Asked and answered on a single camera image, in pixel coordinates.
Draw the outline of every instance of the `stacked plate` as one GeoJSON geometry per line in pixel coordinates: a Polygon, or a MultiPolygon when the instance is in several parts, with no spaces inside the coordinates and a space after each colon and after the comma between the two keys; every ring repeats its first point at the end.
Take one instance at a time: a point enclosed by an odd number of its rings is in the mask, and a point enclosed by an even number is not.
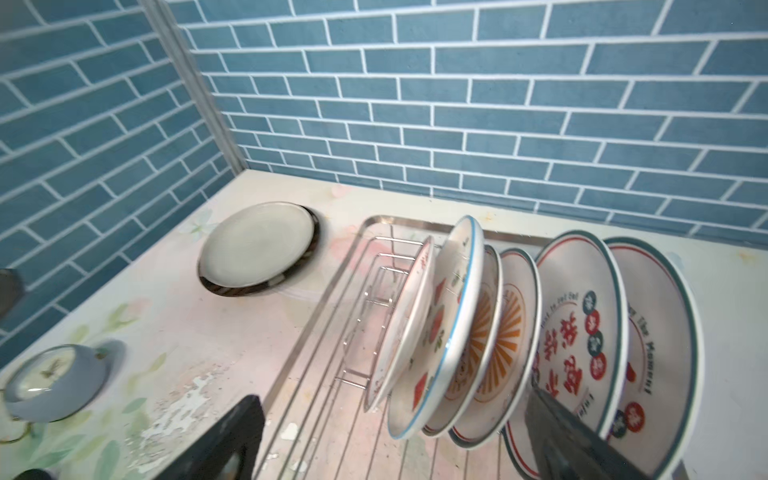
{"type": "Polygon", "coordinates": [[[433,252],[430,237],[366,393],[366,410],[391,395],[393,438],[448,432],[473,449],[503,428],[515,467],[538,478],[525,424],[537,386],[649,477],[671,474],[699,409],[703,342],[690,290],[661,252],[571,231],[536,260],[497,254],[471,217],[433,252]]]}

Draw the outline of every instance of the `red chinese character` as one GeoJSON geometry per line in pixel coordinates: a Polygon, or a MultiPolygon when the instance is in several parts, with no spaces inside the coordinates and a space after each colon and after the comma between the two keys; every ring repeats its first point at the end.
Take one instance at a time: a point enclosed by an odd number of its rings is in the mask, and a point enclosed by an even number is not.
{"type": "Polygon", "coordinates": [[[645,425],[645,412],[639,403],[629,402],[624,413],[627,416],[627,428],[631,432],[637,433],[643,429],[643,425],[645,425]]]}
{"type": "Polygon", "coordinates": [[[592,357],[589,362],[589,373],[592,374],[592,378],[599,380],[605,375],[605,354],[600,352],[598,356],[592,357]]]}
{"type": "Polygon", "coordinates": [[[576,368],[576,357],[571,355],[563,364],[565,365],[565,383],[566,390],[574,395],[578,395],[578,387],[581,384],[581,369],[576,368]]]}
{"type": "Polygon", "coordinates": [[[571,312],[571,318],[568,320],[560,320],[560,333],[563,334],[563,348],[566,347],[565,343],[567,342],[568,345],[573,345],[574,341],[576,340],[576,334],[578,333],[578,328],[576,327],[576,317],[574,316],[574,313],[571,312]]]}
{"type": "Polygon", "coordinates": [[[600,312],[592,310],[592,313],[587,315],[587,318],[584,319],[584,328],[590,335],[597,333],[600,328],[600,312]]]}
{"type": "Polygon", "coordinates": [[[547,332],[547,336],[544,338],[544,358],[549,360],[549,357],[553,353],[558,352],[558,332],[552,329],[551,333],[547,332]]]}
{"type": "Polygon", "coordinates": [[[558,393],[560,393],[560,390],[558,390],[558,376],[555,375],[552,369],[549,369],[549,382],[547,382],[546,387],[547,392],[552,395],[553,399],[556,399],[558,397],[558,393]]]}

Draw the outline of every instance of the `wall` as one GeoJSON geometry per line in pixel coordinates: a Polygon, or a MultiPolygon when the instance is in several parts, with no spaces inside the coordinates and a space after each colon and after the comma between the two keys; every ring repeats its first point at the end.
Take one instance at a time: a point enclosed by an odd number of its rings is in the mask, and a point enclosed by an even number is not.
{"type": "Polygon", "coordinates": [[[764,0],[171,6],[251,168],[768,246],[764,0]]]}
{"type": "Polygon", "coordinates": [[[136,2],[0,9],[2,366],[232,174],[136,2]]]}

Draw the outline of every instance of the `dish rack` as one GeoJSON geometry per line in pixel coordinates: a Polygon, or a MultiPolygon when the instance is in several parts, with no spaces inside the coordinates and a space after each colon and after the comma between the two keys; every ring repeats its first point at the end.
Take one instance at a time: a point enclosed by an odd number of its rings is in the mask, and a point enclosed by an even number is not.
{"type": "MultiPolygon", "coordinates": [[[[428,235],[439,248],[452,225],[371,217],[359,229],[265,401],[256,478],[520,478],[500,435],[475,450],[447,435],[394,440],[387,402],[363,411],[365,388],[392,309],[428,235]]],[[[485,230],[499,253],[532,256],[550,241],[485,230]]]]}

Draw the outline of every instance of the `gray corner trim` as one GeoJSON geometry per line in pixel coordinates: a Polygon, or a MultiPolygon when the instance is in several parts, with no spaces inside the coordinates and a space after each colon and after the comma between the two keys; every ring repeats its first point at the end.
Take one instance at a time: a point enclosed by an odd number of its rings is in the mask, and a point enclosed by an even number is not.
{"type": "Polygon", "coordinates": [[[234,138],[227,124],[216,106],[214,97],[208,91],[208,86],[203,76],[197,69],[192,54],[187,49],[186,41],[176,24],[174,14],[165,0],[139,0],[144,7],[147,19],[160,38],[160,43],[168,53],[176,71],[181,77],[184,86],[187,87],[190,97],[205,120],[205,124],[214,136],[227,163],[237,175],[245,170],[245,160],[240,156],[240,149],[234,142],[234,138]]]}

